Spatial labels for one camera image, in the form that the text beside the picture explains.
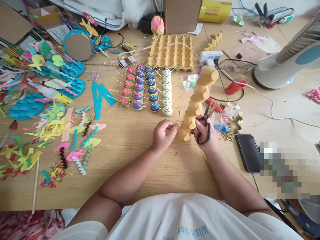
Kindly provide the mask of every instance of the person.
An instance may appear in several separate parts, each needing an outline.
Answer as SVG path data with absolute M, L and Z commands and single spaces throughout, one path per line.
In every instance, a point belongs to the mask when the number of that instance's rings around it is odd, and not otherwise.
M 209 142 L 199 147 L 225 202 L 197 193 L 169 193 L 144 198 L 121 216 L 122 207 L 131 204 L 177 133 L 176 123 L 162 120 L 154 128 L 152 145 L 107 179 L 67 228 L 52 239 L 302 239 L 233 166 L 220 149 L 213 126 L 211 129 Z M 195 138 L 199 132 L 200 142 L 204 142 L 208 129 L 196 120 Z

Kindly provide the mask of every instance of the white t-shirt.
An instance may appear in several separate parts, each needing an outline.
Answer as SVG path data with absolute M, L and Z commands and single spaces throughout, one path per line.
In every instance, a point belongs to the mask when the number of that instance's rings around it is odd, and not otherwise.
M 302 238 L 265 213 L 246 217 L 221 201 L 197 193 L 166 194 L 136 202 L 108 233 L 97 221 L 75 224 L 51 240 L 188 240 Z

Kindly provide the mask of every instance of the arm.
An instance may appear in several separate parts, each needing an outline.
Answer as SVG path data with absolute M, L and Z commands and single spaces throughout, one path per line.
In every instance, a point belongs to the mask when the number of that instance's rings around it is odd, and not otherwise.
M 178 125 L 172 121 L 159 122 L 154 129 L 151 147 L 107 179 L 80 208 L 68 227 L 85 221 L 99 221 L 110 232 L 121 217 L 122 207 L 130 203 L 154 162 L 171 144 L 177 130 Z
M 201 132 L 200 142 L 204 142 L 208 135 L 208 129 L 198 120 L 197 127 L 193 130 L 197 138 Z M 234 167 L 224 152 L 220 149 L 218 139 L 211 125 L 211 138 L 206 145 L 199 145 L 207 157 L 208 164 L 220 189 L 225 202 L 244 214 L 250 215 L 254 212 L 263 212 L 281 220 L 278 215 L 267 205 L 260 193 L 251 183 Z

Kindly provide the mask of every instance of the yellow container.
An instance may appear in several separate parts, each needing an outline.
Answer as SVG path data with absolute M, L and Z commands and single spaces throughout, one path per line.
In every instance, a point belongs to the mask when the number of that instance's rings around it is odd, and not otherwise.
M 203 0 L 199 15 L 199 22 L 223 23 L 227 20 L 231 8 L 231 1 Z

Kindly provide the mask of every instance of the smartphone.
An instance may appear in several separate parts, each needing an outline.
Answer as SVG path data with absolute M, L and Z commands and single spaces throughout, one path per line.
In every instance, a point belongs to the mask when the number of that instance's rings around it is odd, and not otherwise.
M 249 173 L 260 173 L 260 153 L 251 134 L 238 134 L 236 141 L 244 168 Z

